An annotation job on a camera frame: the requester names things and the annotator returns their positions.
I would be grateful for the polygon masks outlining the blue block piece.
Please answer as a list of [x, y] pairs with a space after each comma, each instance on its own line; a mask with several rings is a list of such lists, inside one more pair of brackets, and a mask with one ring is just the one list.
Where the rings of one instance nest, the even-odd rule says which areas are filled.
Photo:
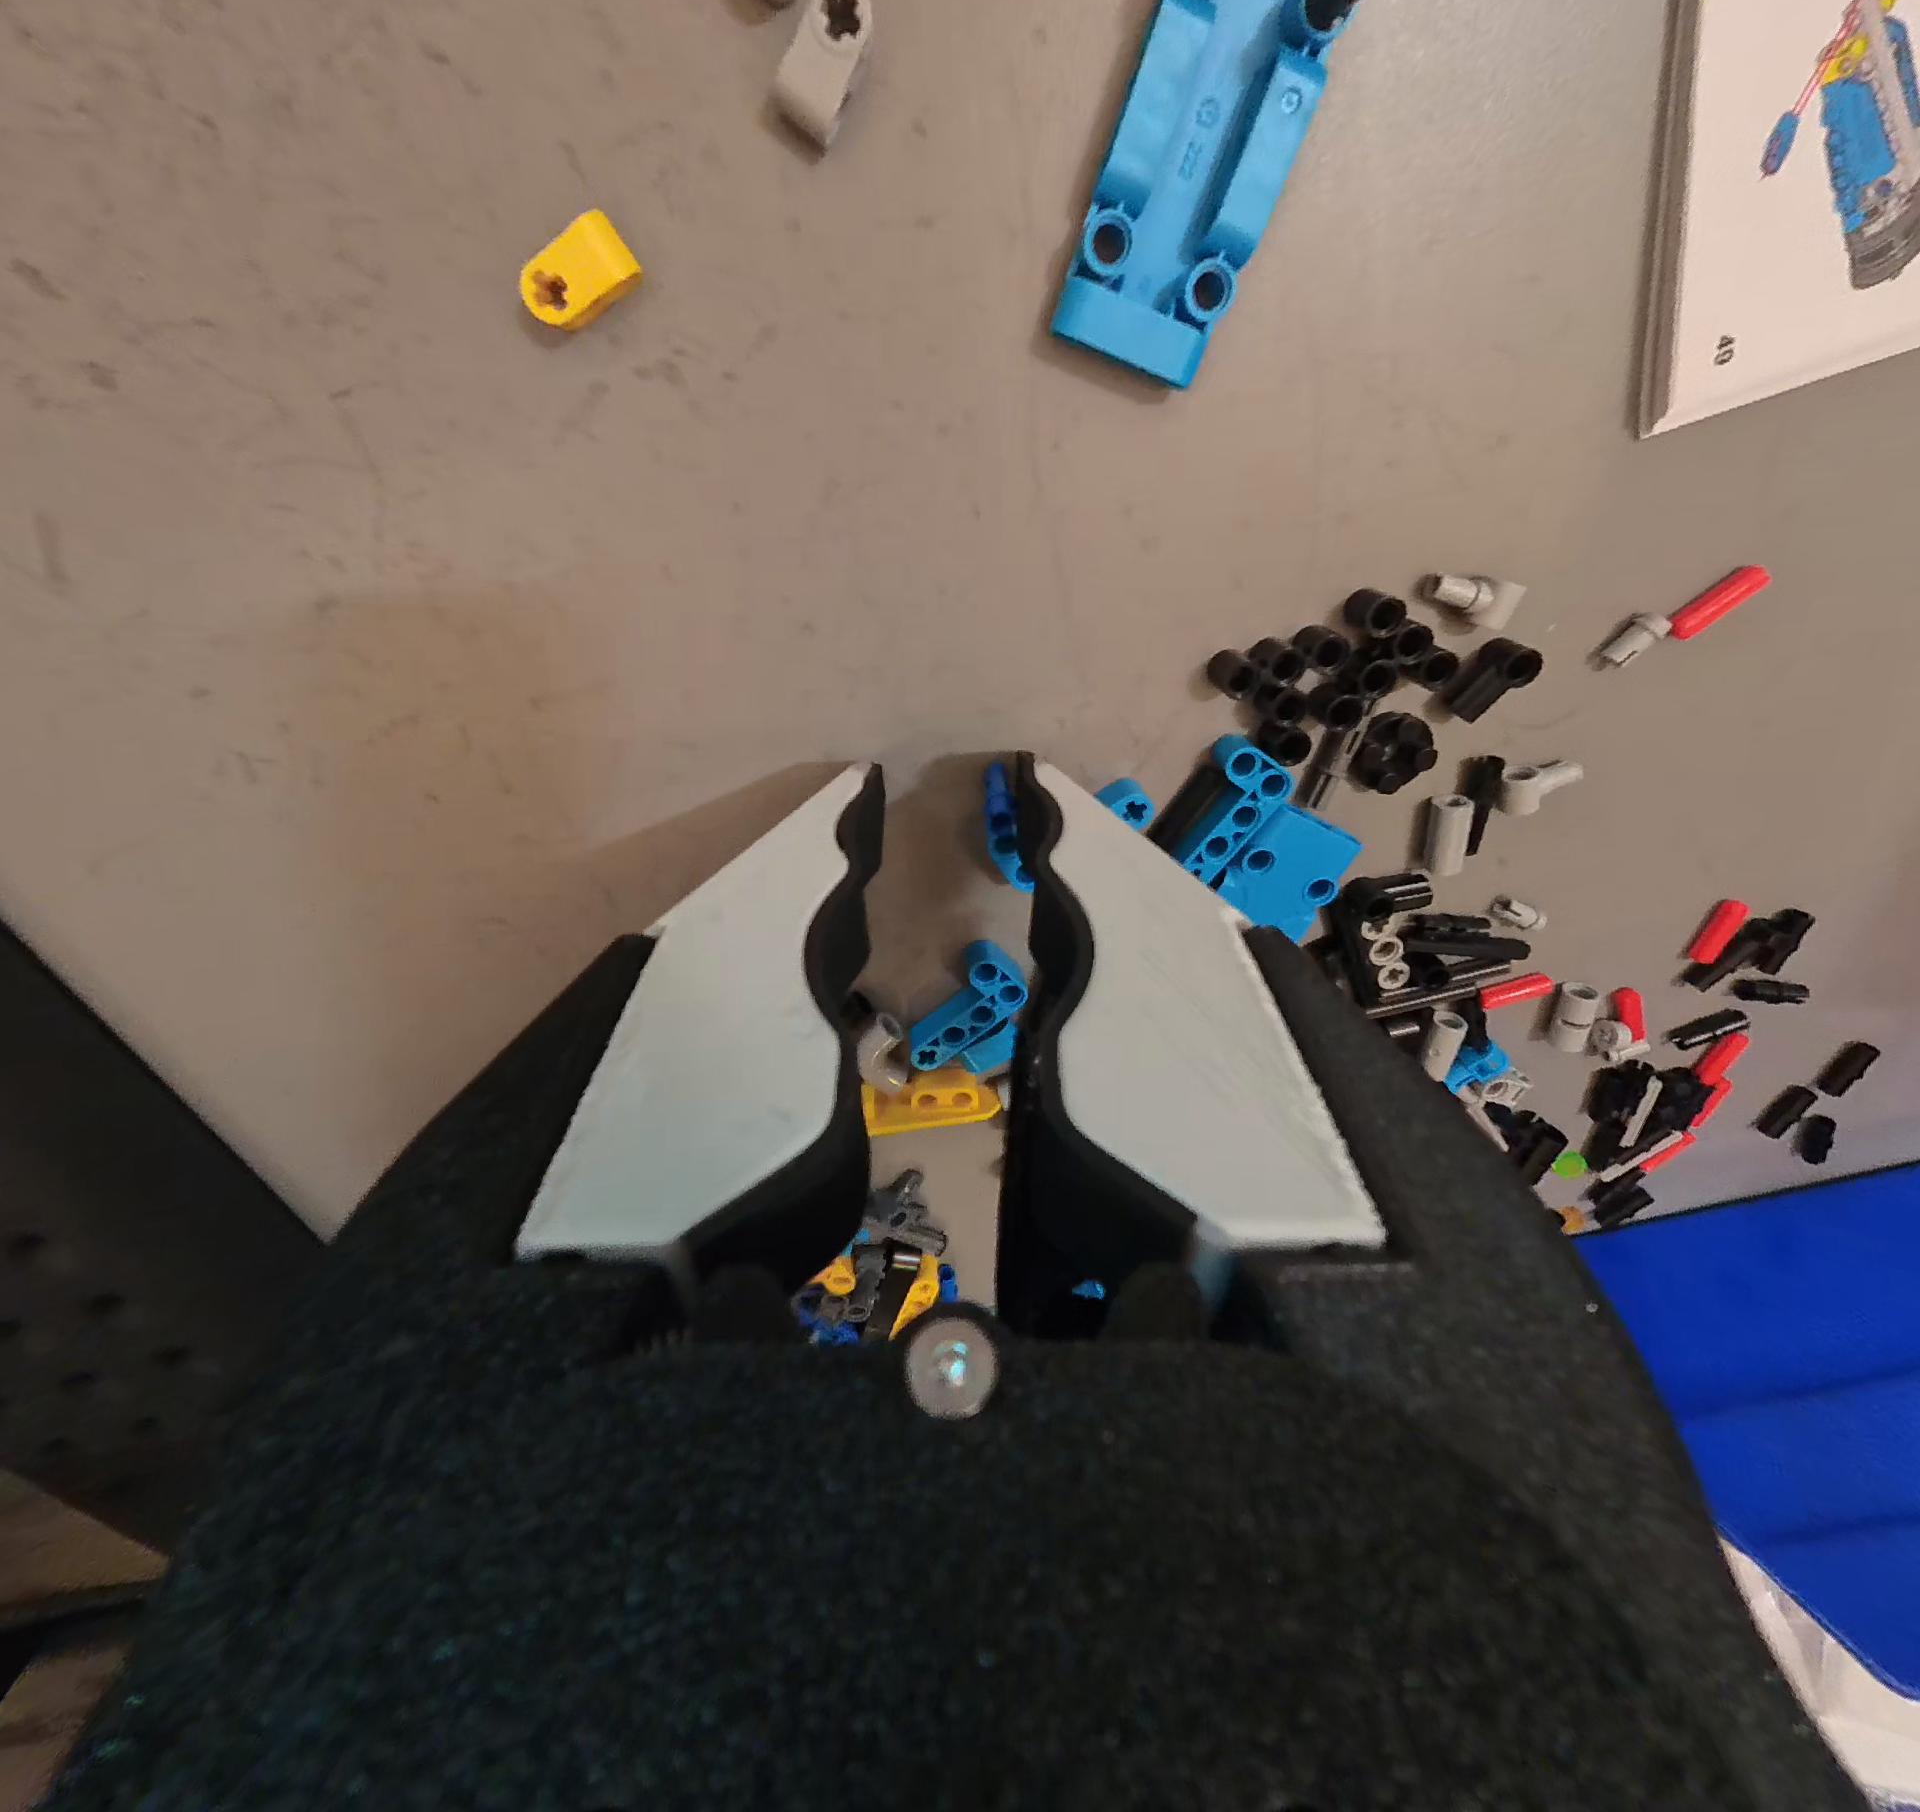
[[1187, 389], [1236, 303], [1361, 0], [1160, 0], [1053, 333]]

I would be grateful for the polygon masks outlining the grey desk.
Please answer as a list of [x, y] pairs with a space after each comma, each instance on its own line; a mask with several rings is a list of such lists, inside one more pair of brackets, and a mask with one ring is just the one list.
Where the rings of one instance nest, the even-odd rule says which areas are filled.
[[[1045, 336], [1153, 0], [876, 0], [842, 140], [754, 0], [5, 0], [5, 897], [315, 1224], [59, 1808], [1867, 1808], [1541, 1200], [1308, 960], [1389, 1224], [1207, 1338], [688, 1324], [515, 1226], [644, 936], [842, 770], [876, 991], [969, 774], [1179, 779], [1209, 652], [1487, 564], [1589, 791], [1570, 972], [1810, 906], [1916, 999], [1916, 363], [1627, 424], [1668, 0], [1365, 0], [1189, 393]], [[520, 267], [644, 267], [577, 333]], [[1621, 670], [1738, 567], [1773, 583]]]

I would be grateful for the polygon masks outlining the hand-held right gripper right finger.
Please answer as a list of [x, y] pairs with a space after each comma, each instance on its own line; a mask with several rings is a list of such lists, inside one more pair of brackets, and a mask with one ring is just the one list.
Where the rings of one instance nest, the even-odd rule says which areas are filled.
[[1367, 1266], [1389, 1224], [1273, 991], [1292, 949], [1063, 769], [1021, 754], [1035, 889], [995, 1226], [1009, 1324], [1081, 1324], [1147, 1267], [1222, 1308], [1261, 1257]]

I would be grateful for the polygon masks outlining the pile of building block pieces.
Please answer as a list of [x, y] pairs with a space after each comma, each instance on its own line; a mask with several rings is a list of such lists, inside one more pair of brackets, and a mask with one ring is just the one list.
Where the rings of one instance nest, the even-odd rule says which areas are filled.
[[[1435, 887], [1475, 856], [1489, 817], [1530, 817], [1581, 769], [1568, 761], [1509, 767], [1469, 758], [1455, 791], [1428, 800], [1424, 845], [1412, 868], [1354, 875], [1361, 839], [1325, 817], [1339, 783], [1394, 793], [1438, 763], [1424, 713], [1390, 705], [1397, 692], [1435, 696], [1459, 720], [1538, 677], [1542, 659], [1489, 639], [1466, 663], [1409, 621], [1403, 600], [1357, 592], [1345, 631], [1307, 624], [1291, 639], [1222, 650], [1209, 682], [1244, 705], [1247, 732], [1219, 737], [1187, 783], [1158, 808], [1134, 779], [1093, 793], [1144, 839], [1255, 930], [1280, 933], [1319, 963], [1369, 1030], [1412, 1057], [1492, 1139], [1516, 1171], [1581, 1179], [1559, 1210], [1563, 1230], [1607, 1230], [1645, 1215], [1652, 1176], [1686, 1153], [1733, 1093], [1754, 1045], [1751, 1008], [1803, 1006], [1810, 912], [1751, 912], [1716, 902], [1681, 955], [1677, 984], [1711, 1006], [1668, 1032], [1652, 1030], [1645, 996], [1621, 986], [1555, 980], [1532, 963], [1549, 919], [1512, 891], [1485, 912], [1444, 912]], [[937, 1002], [908, 1025], [870, 994], [849, 1005], [873, 1134], [973, 1126], [1011, 1108], [1004, 1088], [1038, 987], [994, 937], [961, 946]], [[1524, 1008], [1536, 1032], [1583, 1073], [1583, 1137], [1570, 1141], [1525, 1104], [1530, 1079], [1490, 1032], [1490, 1015]], [[924, 1176], [883, 1185], [852, 1246], [796, 1296], [815, 1345], [900, 1338], [913, 1320], [958, 1299], [947, 1235], [924, 1202]]]

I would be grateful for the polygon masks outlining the blue plastic bin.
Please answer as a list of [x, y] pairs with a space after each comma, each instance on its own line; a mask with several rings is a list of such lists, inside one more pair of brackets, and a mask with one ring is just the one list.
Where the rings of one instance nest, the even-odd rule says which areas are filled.
[[1894, 1693], [1919, 1693], [1919, 1169], [1579, 1240], [1717, 1532]]

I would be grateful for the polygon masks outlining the small yellow connector piece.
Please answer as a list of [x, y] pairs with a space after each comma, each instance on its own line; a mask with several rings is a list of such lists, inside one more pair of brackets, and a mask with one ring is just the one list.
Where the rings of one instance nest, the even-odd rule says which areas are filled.
[[644, 267], [610, 215], [588, 209], [520, 267], [524, 310], [541, 326], [577, 333], [640, 289]]

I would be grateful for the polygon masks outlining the instruction booklet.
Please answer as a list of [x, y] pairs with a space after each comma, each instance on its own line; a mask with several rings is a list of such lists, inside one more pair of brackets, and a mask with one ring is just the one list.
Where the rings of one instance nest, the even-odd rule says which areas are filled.
[[1638, 434], [1916, 351], [1919, 0], [1675, 0]]

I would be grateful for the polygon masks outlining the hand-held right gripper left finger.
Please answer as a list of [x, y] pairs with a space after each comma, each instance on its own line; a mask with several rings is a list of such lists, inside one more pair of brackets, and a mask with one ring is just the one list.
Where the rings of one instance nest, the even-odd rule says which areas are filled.
[[641, 1264], [689, 1301], [735, 1266], [794, 1292], [852, 1242], [870, 1145], [844, 1008], [883, 820], [856, 763], [648, 930], [517, 1262]]

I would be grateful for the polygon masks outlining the red pin piece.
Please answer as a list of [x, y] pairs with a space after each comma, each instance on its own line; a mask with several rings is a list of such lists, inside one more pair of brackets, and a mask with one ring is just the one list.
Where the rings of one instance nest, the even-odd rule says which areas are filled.
[[1747, 600], [1763, 594], [1770, 583], [1773, 576], [1763, 567], [1738, 567], [1731, 571], [1668, 615], [1668, 638], [1675, 641], [1691, 641], [1738, 611]]

